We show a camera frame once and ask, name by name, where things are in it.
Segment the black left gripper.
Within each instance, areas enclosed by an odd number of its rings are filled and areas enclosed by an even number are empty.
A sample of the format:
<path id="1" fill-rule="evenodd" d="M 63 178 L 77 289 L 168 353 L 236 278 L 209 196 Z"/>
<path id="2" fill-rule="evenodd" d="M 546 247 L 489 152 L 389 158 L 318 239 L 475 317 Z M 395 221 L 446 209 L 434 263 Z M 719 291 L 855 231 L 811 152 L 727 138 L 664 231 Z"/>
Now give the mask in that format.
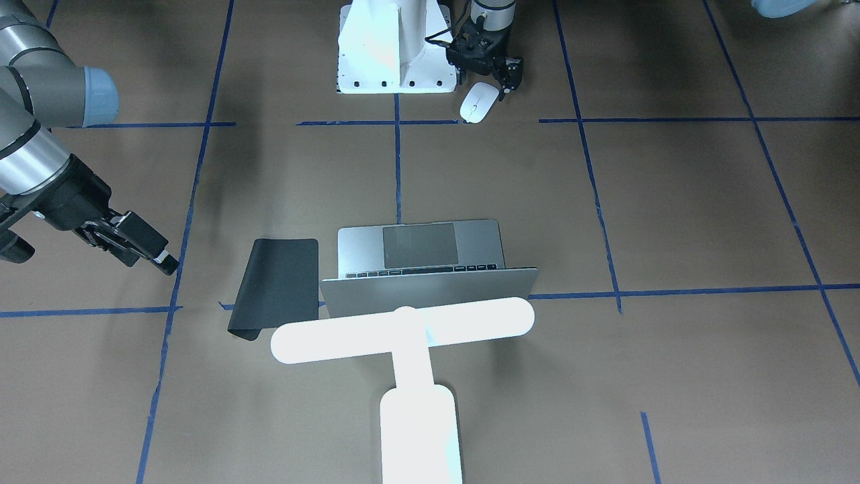
<path id="1" fill-rule="evenodd" d="M 512 28 L 485 30 L 464 26 L 446 47 L 449 64 L 462 71 L 492 76 L 500 83 L 497 101 L 517 91 L 523 80 L 524 58 L 507 55 Z"/>

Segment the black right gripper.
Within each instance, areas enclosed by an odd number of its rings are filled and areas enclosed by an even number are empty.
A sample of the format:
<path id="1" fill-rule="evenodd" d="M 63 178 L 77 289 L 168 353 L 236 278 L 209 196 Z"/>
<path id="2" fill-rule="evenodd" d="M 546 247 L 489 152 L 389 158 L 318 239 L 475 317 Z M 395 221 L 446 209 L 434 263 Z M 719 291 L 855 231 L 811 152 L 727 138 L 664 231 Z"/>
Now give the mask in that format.
<path id="1" fill-rule="evenodd" d="M 179 263 L 167 251 L 168 239 L 135 212 L 120 214 L 110 208 L 111 196 L 111 188 L 79 157 L 71 155 L 60 180 L 51 184 L 33 212 L 56 230 L 75 230 L 87 245 L 111 254 L 124 266 L 133 267 L 145 259 L 164 275 L 173 275 Z M 110 224 L 112 233 L 103 227 L 85 226 L 89 223 Z"/>

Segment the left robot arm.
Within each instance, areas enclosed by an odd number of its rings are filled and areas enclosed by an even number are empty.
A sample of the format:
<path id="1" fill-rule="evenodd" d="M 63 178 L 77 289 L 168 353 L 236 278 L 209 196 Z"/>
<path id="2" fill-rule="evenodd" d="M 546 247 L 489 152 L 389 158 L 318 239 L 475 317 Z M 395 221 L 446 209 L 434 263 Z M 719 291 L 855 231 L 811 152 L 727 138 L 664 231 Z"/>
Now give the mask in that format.
<path id="1" fill-rule="evenodd" d="M 445 47 L 447 61 L 462 73 L 491 76 L 499 85 L 498 101 L 519 89 L 524 58 L 508 54 L 515 1 L 470 1 L 460 30 Z"/>

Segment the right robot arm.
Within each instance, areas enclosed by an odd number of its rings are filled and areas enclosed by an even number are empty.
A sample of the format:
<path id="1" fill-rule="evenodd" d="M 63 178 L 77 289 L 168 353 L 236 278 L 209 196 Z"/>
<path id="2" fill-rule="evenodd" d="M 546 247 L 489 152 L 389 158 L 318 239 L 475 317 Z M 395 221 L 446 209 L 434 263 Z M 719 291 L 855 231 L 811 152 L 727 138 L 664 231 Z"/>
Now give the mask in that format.
<path id="1" fill-rule="evenodd" d="M 22 264 L 34 248 L 13 232 L 33 212 L 125 266 L 178 268 L 168 240 L 135 212 L 110 206 L 112 191 L 52 133 L 113 122 L 119 92 L 107 71 L 76 65 L 22 1 L 1 4 L 2 260 Z"/>

